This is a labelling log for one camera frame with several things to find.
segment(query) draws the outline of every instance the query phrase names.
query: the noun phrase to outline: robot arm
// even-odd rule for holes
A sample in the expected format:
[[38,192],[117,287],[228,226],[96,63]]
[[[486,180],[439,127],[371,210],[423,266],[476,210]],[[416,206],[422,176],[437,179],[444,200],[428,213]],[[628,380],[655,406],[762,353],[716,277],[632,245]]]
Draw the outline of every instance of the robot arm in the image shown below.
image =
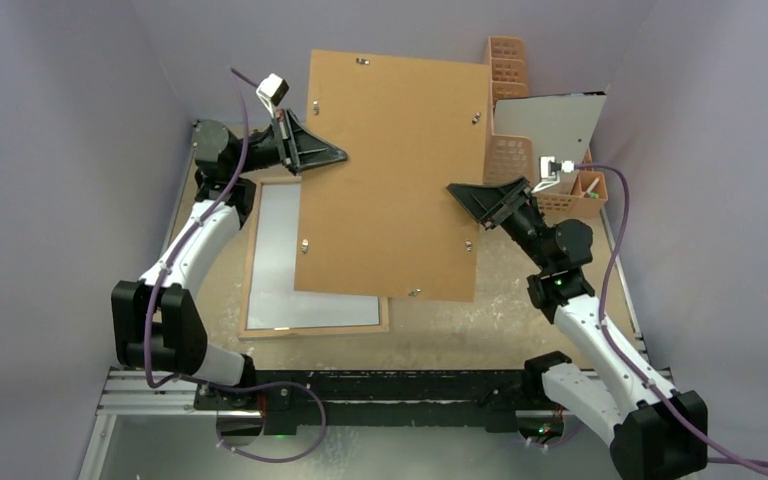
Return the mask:
[[[250,137],[242,171],[283,165],[298,175],[346,161],[346,152],[308,132],[291,110],[276,107],[286,91],[286,82],[274,74],[258,87],[257,95],[272,121],[269,128]],[[192,145],[198,192],[186,225],[139,281],[123,280],[113,289],[116,356],[123,365],[143,368],[150,342],[153,368],[221,385],[250,386],[255,383],[254,362],[247,355],[209,343],[194,299],[222,248],[245,224],[256,186],[250,180],[232,178],[243,143],[225,125],[213,120],[197,122]],[[229,183],[233,184],[230,194],[205,217]],[[189,236],[184,234],[191,229]],[[151,338],[146,339],[144,322],[159,278],[164,279],[156,305],[163,323],[153,324]]]
[[[581,269],[592,261],[590,227],[574,219],[546,225],[525,178],[498,187],[451,184],[448,190],[484,228],[501,226],[541,269],[528,278],[532,304],[575,343],[601,380],[588,379],[568,357],[553,352],[526,362],[531,384],[526,388],[563,405],[596,432],[622,478],[678,478],[704,468],[707,447],[675,420],[650,386],[703,432],[705,403],[693,391],[679,393],[610,318],[599,320],[599,299]],[[646,372],[646,383],[617,351]]]

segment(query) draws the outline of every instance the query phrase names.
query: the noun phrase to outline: brown cardboard board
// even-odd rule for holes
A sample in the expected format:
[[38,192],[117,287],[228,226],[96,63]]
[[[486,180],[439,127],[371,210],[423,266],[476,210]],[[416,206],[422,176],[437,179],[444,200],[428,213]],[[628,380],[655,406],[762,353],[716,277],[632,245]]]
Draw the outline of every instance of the brown cardboard board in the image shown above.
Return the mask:
[[302,176],[296,289],[472,301],[478,226],[446,186],[482,182],[489,78],[481,64],[313,51],[307,128],[349,160]]

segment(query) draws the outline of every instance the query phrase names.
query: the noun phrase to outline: purple wall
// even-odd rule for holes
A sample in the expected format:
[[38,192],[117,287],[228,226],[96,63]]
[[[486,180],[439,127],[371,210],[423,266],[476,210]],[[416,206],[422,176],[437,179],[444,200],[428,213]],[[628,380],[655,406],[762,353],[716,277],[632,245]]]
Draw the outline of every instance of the purple wall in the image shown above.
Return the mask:
[[705,398],[715,439],[768,459],[768,2],[659,1],[594,156],[631,183],[622,259],[653,361]]
[[[604,89],[654,0],[133,0],[189,113],[239,121],[222,68],[290,83],[305,111],[310,50],[480,62],[489,35],[523,38],[535,94]],[[254,94],[251,105],[260,105]],[[251,109],[253,121],[266,110]]]
[[77,476],[188,122],[127,0],[0,1],[0,479]]

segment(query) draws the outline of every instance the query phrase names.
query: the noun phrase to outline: white board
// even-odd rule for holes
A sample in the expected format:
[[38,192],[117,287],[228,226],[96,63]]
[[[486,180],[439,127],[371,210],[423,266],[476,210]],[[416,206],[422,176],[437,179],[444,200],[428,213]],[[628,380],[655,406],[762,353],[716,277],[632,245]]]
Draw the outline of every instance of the white board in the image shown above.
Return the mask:
[[248,330],[378,325],[378,297],[293,289],[301,184],[263,184]]

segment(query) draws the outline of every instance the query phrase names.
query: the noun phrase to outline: table surface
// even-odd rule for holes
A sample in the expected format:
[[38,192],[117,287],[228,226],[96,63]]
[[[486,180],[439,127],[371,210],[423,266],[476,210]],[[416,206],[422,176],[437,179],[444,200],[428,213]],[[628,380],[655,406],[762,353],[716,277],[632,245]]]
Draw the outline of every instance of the table surface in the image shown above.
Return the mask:
[[[190,166],[172,235],[186,222],[194,202],[195,165]],[[274,167],[250,179],[289,175]],[[561,218],[546,218],[554,223]],[[599,292],[610,256],[600,218],[584,220],[593,229],[593,262],[584,267]],[[196,303],[210,341],[254,358],[259,369],[517,369],[529,358],[560,350],[582,369],[590,368],[577,348],[550,325],[528,298],[529,275],[537,268],[501,229],[483,231],[479,243],[475,301],[472,303],[390,299],[390,331],[384,333],[237,338],[246,247],[246,224],[211,267]],[[631,340],[634,330],[619,274],[612,272],[608,315]]]

